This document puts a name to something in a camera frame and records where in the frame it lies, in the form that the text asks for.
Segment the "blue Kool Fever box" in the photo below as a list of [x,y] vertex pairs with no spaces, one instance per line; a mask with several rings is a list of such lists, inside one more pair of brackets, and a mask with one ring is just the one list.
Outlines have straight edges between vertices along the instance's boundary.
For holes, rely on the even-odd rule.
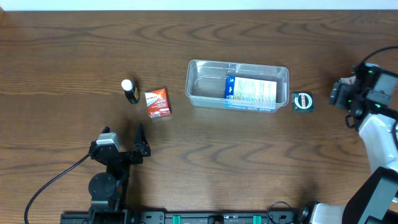
[[276,93],[277,82],[228,76],[224,105],[239,110],[273,111]]

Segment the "white Panadol box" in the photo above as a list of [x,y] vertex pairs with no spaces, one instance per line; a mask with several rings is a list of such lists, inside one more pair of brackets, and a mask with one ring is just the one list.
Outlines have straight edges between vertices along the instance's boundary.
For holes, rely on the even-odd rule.
[[348,77],[348,78],[340,78],[339,82],[343,84],[353,85],[356,81],[356,76]]

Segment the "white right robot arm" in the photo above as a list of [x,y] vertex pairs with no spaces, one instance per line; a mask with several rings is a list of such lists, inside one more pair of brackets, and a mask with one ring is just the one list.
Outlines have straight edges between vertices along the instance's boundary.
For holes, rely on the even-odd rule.
[[346,125],[355,129],[366,148],[371,176],[346,205],[308,204],[299,223],[397,223],[397,111],[388,106],[397,74],[370,63],[353,71],[353,83],[336,82],[329,103],[349,112]]

